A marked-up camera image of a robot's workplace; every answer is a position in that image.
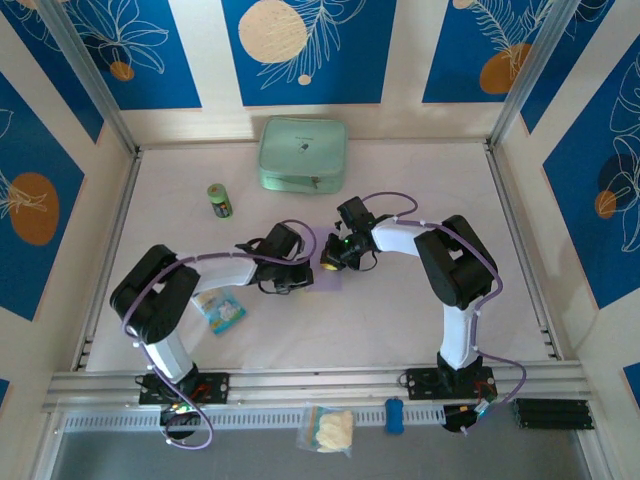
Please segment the black ribbed block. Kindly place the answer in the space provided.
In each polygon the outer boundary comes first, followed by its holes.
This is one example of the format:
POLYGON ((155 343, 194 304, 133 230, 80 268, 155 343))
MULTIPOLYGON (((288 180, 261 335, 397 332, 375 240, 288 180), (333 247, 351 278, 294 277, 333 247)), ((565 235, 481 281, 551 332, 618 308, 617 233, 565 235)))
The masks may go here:
POLYGON ((513 401, 513 411, 522 429, 594 429, 586 400, 518 398, 513 401))

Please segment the small blue block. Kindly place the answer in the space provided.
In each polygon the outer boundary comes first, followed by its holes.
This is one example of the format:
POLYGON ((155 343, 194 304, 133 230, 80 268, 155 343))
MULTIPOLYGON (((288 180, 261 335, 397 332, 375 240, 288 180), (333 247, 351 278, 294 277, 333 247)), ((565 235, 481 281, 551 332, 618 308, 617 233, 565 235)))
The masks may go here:
POLYGON ((399 398, 389 398, 385 401, 385 431, 390 435, 404 433, 404 403, 399 398))

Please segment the blue white snack packet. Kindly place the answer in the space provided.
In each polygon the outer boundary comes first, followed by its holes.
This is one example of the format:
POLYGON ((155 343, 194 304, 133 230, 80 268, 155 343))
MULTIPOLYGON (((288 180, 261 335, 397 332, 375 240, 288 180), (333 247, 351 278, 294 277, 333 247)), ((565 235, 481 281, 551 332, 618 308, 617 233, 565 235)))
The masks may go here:
POLYGON ((215 335, 225 333, 246 315, 245 308, 227 288, 200 292, 191 301, 215 335))

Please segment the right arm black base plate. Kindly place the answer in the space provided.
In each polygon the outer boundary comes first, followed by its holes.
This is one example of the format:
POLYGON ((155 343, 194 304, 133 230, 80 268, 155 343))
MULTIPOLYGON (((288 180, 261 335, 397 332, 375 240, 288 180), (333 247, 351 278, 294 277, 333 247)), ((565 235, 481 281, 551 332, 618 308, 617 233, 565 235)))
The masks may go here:
POLYGON ((446 380, 437 368, 410 368, 398 379, 410 400, 494 400, 498 396, 493 371, 482 367, 459 385, 446 380))

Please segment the aluminium frame post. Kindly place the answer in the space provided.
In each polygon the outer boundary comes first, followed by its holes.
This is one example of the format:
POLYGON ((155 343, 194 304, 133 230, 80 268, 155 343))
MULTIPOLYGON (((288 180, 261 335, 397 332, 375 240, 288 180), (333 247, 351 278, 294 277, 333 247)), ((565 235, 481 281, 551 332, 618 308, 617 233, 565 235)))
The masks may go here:
POLYGON ((132 158, 139 146, 83 40, 57 0, 34 0, 38 13, 96 109, 132 158))
POLYGON ((580 0, 554 0, 528 56, 508 93, 500 114, 487 137, 487 150, 501 145, 509 129, 539 80, 548 60, 577 10, 580 0))

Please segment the grey metal panel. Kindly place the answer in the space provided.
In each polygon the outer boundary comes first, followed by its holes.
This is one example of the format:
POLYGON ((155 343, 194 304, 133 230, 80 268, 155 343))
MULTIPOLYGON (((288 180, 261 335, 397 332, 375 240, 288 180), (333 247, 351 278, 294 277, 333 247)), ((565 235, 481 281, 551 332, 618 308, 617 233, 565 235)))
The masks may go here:
POLYGON ((155 433, 73 433, 51 480, 595 480, 570 432, 494 425, 467 437, 411 427, 400 436, 356 431, 350 455, 296 446, 293 430, 217 433, 182 451, 155 433))

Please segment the aluminium table side rail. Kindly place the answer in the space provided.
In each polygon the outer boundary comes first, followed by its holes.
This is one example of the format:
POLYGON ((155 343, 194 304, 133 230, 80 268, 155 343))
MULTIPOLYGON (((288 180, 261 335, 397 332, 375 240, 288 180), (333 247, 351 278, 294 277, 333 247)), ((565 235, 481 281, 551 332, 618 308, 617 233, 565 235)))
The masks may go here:
POLYGON ((547 356, 555 361, 564 360, 565 355, 559 344, 546 299, 544 298, 540 282, 536 276, 534 265, 527 249, 524 231, 517 212, 516 196, 507 182, 506 170, 501 165, 494 149, 488 141, 484 143, 483 147, 500 204, 508 224, 520 270, 524 277, 524 283, 539 325, 539 330, 547 347, 547 356))
POLYGON ((87 358, 90 355, 102 306, 107 294, 109 279, 139 175, 142 156, 143 151, 138 148, 132 158, 131 166, 127 170, 125 182, 117 203, 117 209, 115 210, 113 222, 107 237, 104 254, 100 257, 99 275, 93 285, 91 296, 84 312, 82 328, 80 329, 79 338, 70 364, 71 372, 83 371, 86 368, 87 358))

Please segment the aluminium mounting rail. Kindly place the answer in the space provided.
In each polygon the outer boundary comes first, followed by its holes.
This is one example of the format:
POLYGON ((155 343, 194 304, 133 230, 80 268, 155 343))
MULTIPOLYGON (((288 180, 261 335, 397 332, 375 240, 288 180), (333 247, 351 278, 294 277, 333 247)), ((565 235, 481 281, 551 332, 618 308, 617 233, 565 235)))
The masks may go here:
MULTIPOLYGON (((519 397, 581 399, 593 397, 577 360, 531 361, 519 397)), ((306 403, 336 406, 381 405, 391 397, 409 399, 398 378, 406 368, 354 367, 313 369, 231 369, 227 404, 236 407, 297 407, 306 403)), ((138 407, 135 371, 57 372, 46 391, 45 412, 118 410, 138 407)))

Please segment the mint green zip pouch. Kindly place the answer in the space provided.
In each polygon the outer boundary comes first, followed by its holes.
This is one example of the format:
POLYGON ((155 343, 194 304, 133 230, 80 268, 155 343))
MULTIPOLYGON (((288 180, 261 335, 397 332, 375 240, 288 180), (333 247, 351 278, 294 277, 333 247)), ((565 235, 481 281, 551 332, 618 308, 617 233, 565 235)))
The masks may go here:
POLYGON ((260 184, 271 191, 335 194, 344 185, 347 150, 341 121, 271 117, 259 142, 260 184))

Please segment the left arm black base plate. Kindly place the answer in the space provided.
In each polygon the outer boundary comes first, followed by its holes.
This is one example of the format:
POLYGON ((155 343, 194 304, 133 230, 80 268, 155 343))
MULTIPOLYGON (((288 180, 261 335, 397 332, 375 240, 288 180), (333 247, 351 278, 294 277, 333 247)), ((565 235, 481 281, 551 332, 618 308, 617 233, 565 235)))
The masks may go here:
MULTIPOLYGON (((192 401, 205 405, 224 405, 229 394, 228 373, 197 373, 180 381, 176 387, 192 401)), ((138 375, 140 405, 161 405, 180 402, 182 398, 154 373, 138 375)))

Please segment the small green can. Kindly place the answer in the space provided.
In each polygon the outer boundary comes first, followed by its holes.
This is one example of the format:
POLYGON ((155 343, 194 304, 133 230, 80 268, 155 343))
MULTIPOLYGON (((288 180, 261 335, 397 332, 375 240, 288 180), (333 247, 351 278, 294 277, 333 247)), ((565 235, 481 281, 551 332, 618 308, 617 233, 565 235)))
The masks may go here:
POLYGON ((211 184, 207 189, 207 196, 218 218, 227 219, 233 215, 231 202, 223 184, 211 184))

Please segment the clear bag of crackers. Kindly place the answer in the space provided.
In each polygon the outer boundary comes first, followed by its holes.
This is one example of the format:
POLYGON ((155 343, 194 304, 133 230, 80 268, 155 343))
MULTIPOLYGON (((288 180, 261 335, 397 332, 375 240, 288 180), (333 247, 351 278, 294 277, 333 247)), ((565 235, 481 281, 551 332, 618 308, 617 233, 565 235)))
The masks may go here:
POLYGON ((297 431, 296 447, 308 452, 350 457, 354 428, 351 410, 307 404, 297 431))

